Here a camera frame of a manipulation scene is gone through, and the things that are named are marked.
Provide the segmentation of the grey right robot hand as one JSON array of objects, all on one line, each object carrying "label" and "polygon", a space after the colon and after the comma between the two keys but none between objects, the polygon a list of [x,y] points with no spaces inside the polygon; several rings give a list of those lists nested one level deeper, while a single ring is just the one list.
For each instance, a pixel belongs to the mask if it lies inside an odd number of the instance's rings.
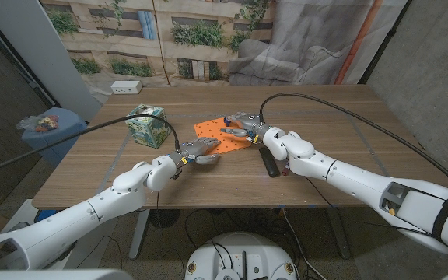
[{"label": "grey right robot hand", "polygon": [[269,131],[271,127],[261,120],[259,114],[237,112],[224,118],[226,126],[220,131],[236,137],[247,137],[253,143],[262,142],[265,139],[274,138],[274,132]]}]

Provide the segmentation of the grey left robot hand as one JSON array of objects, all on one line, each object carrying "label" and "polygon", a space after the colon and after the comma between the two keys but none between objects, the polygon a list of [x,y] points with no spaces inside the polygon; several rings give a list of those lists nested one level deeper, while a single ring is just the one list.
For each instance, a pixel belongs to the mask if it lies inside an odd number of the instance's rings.
[{"label": "grey left robot hand", "polygon": [[180,149],[169,154],[176,164],[177,169],[188,163],[208,165],[217,163],[220,155],[218,153],[208,154],[221,143],[217,138],[197,138],[193,141],[184,142]]}]

